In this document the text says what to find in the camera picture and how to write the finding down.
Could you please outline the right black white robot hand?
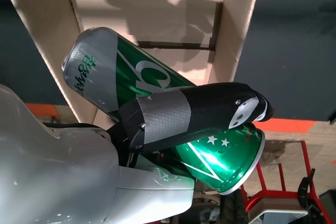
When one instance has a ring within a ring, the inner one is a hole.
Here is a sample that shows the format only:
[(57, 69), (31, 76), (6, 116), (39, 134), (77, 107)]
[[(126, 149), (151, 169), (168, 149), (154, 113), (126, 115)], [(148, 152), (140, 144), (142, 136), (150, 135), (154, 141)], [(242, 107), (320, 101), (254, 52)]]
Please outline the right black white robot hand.
[(195, 182), (235, 191), (265, 146), (269, 101), (237, 82), (141, 95), (95, 125), (39, 121), (1, 86), (1, 223), (149, 223), (192, 206)]

